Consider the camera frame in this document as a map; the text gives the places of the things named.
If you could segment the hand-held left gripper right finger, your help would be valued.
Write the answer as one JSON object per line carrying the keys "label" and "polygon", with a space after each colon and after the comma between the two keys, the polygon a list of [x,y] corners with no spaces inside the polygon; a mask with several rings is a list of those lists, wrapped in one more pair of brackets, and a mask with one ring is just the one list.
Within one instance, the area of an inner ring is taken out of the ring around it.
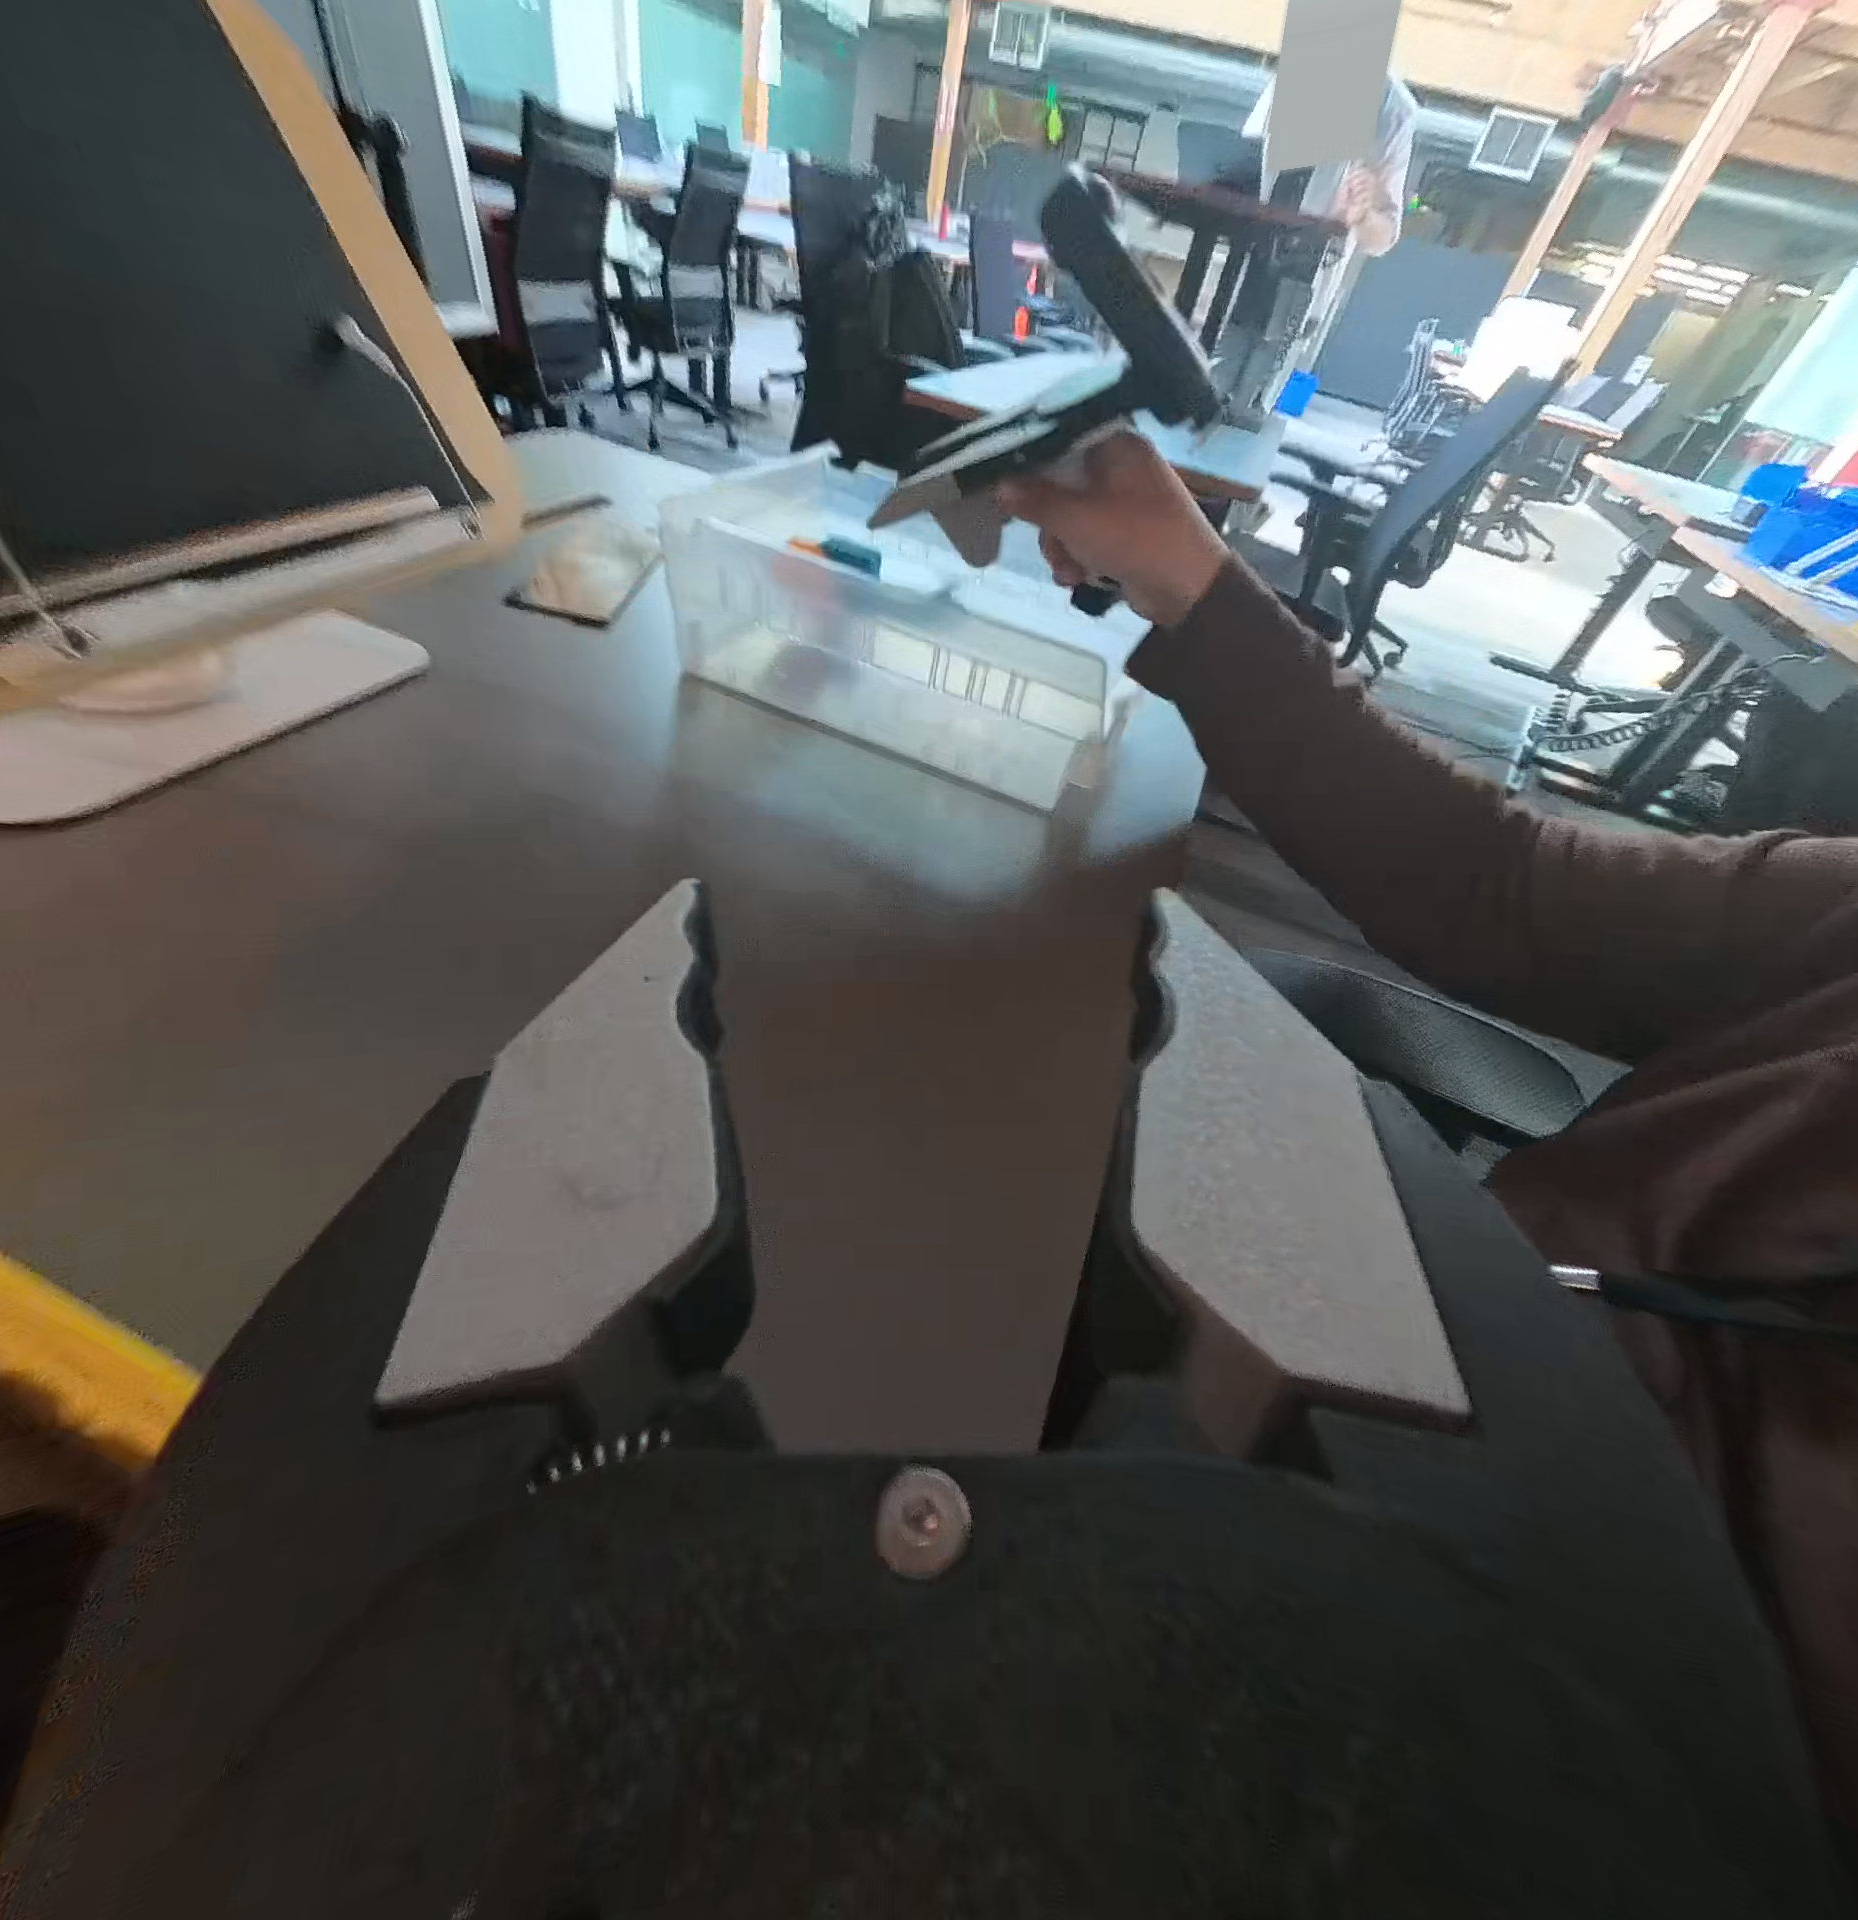
{"label": "hand-held left gripper right finger", "polygon": [[1178,895],[1137,957],[1095,1358],[1214,1451],[1301,1411],[1465,1431],[1471,1398],[1356,1069]]}

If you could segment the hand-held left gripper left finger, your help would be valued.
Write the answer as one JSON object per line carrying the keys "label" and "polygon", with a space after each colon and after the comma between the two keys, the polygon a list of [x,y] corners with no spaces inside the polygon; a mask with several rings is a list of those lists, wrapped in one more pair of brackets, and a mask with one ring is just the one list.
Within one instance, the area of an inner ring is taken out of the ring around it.
{"label": "hand-held left gripper left finger", "polygon": [[380,1411],[656,1411],[750,1330],[748,1189],[700,879],[649,908],[497,1055]]}

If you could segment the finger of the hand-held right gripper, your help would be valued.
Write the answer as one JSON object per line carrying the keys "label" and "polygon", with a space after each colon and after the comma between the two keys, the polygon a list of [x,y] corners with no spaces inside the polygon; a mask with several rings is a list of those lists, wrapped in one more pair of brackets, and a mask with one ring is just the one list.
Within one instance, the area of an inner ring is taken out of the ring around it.
{"label": "finger of the hand-held right gripper", "polygon": [[902,476],[868,519],[882,534],[914,519],[930,519],[958,558],[975,571],[1001,562],[1012,519],[998,489],[1017,469],[1015,458],[943,460]]}
{"label": "finger of the hand-held right gripper", "polygon": [[1032,401],[970,421],[928,445],[914,478],[998,485],[1063,466],[1130,414],[1128,372],[1075,372]]}

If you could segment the clear plastic bin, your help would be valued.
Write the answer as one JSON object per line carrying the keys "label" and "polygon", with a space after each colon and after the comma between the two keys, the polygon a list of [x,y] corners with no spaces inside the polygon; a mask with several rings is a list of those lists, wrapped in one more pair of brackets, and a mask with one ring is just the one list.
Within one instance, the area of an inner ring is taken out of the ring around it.
{"label": "clear plastic bin", "polygon": [[[893,488],[819,447],[715,476],[658,509],[691,680],[897,761],[1054,813],[1128,730],[1133,623],[1080,614],[1014,540],[970,570],[930,519],[882,534]],[[881,548],[882,578],[792,553],[792,536]]]}

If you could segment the person's right forearm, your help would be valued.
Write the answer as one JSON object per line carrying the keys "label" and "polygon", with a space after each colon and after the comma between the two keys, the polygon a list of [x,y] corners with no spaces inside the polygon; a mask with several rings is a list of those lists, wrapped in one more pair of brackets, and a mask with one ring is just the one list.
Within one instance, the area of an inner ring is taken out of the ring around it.
{"label": "person's right forearm", "polygon": [[1395,725],[1233,556],[1133,661],[1277,856],[1428,986],[1629,1064],[1858,1069],[1858,836],[1518,804]]}

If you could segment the person's right hand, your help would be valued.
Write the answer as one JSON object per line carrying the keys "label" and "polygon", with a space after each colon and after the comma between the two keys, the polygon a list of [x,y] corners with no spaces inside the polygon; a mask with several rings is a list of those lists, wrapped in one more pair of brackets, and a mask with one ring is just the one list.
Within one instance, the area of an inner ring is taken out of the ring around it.
{"label": "person's right hand", "polygon": [[1113,589],[1158,628],[1181,625],[1230,561],[1178,471],[1130,427],[1088,445],[1069,476],[1026,478],[1003,500],[1038,530],[1058,587]]}

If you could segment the dark standing desk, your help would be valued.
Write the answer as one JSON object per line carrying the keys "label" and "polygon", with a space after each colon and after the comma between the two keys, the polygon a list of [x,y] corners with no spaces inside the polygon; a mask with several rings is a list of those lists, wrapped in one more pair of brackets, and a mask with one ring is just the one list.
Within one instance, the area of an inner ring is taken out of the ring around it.
{"label": "dark standing desk", "polygon": [[1185,236],[1172,308],[1206,352],[1278,365],[1301,349],[1318,286],[1348,260],[1348,223],[1222,180],[1113,170],[1109,182],[1160,229]]}

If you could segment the black office chair with jacket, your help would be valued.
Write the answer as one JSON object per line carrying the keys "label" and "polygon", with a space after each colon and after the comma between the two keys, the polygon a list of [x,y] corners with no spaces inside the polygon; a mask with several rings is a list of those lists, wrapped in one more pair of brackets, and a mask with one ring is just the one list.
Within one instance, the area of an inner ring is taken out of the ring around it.
{"label": "black office chair with jacket", "polygon": [[870,169],[792,158],[804,397],[792,450],[831,445],[846,468],[910,471],[945,422],[910,384],[964,365],[939,261]]}

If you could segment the grey office chair seat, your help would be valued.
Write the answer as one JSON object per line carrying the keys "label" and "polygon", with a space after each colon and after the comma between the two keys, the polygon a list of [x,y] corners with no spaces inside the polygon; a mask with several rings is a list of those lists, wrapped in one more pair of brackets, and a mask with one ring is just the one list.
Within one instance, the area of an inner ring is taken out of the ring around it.
{"label": "grey office chair seat", "polygon": [[1421,986],[1282,950],[1252,950],[1248,963],[1337,1054],[1395,1088],[1478,1170],[1562,1132],[1596,1099],[1562,1054]]}

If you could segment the black mesh office chair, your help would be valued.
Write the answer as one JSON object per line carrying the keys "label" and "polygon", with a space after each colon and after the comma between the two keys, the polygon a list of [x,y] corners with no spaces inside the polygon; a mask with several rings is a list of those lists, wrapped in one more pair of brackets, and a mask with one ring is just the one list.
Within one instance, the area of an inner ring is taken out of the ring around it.
{"label": "black mesh office chair", "polygon": [[1305,499],[1301,576],[1284,596],[1332,644],[1338,666],[1381,678],[1405,643],[1379,618],[1393,584],[1421,589],[1444,565],[1499,457],[1539,422],[1560,377],[1512,375],[1424,457],[1393,463],[1295,450],[1286,483]]}

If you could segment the dark glossy flat plate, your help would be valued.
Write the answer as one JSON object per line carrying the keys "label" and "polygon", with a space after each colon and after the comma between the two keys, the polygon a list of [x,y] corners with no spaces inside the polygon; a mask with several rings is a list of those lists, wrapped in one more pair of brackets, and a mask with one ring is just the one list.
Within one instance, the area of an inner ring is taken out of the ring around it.
{"label": "dark glossy flat plate", "polygon": [[662,545],[652,531],[599,506],[558,530],[558,540],[505,596],[505,605],[607,633],[660,561]]}

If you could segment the person's torso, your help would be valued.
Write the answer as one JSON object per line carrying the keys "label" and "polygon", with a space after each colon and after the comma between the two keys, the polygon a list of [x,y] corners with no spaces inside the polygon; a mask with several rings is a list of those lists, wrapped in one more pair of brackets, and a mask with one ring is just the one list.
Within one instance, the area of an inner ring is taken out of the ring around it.
{"label": "person's torso", "polygon": [[1721,1315],[1614,1335],[1712,1496],[1774,1628],[1858,1877],[1858,1069],[1679,1048],[1494,1172],[1537,1251]]}

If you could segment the grey framed board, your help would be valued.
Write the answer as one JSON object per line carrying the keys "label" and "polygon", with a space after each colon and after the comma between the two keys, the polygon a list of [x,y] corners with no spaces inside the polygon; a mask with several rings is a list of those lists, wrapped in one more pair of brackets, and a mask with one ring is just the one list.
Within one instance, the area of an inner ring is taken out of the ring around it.
{"label": "grey framed board", "polygon": [[314,2],[324,72],[359,161],[453,342],[497,332],[485,236],[435,2]]}

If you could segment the stack of blue bins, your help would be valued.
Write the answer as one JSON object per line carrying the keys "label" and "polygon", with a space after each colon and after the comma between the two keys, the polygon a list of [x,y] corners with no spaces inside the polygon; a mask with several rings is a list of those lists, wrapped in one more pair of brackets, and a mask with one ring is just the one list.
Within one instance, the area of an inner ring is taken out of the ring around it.
{"label": "stack of blue bins", "polygon": [[1858,485],[1822,485],[1791,463],[1765,463],[1737,489],[1750,537],[1741,561],[1798,589],[1858,605]]}

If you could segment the computer monitor with stand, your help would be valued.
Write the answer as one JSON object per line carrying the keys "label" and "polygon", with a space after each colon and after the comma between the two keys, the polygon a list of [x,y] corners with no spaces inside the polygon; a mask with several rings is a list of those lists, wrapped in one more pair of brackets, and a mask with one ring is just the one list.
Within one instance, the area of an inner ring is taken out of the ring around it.
{"label": "computer monitor with stand", "polygon": [[0,4],[0,829],[406,689],[518,468],[265,4]]}

